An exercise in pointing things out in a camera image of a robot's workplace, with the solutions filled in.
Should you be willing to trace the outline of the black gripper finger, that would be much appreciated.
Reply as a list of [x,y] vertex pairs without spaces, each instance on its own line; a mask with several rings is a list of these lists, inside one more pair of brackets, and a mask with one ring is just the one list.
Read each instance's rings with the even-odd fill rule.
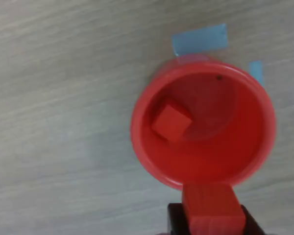
[[245,227],[243,230],[243,235],[264,235],[264,230],[259,226],[247,208],[244,205],[241,205],[241,208],[245,215]]
[[181,203],[168,204],[168,234],[191,235],[187,217]]

